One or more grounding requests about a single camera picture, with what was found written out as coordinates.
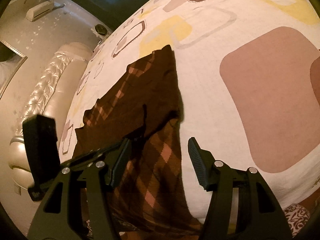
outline bed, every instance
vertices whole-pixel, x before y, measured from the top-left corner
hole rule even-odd
[[[232,168],[256,167],[283,209],[319,189],[320,19],[308,0],[150,0],[95,49],[68,112],[61,162],[73,156],[84,111],[127,65],[167,44],[193,217],[204,222],[211,193],[198,183],[190,137]]]

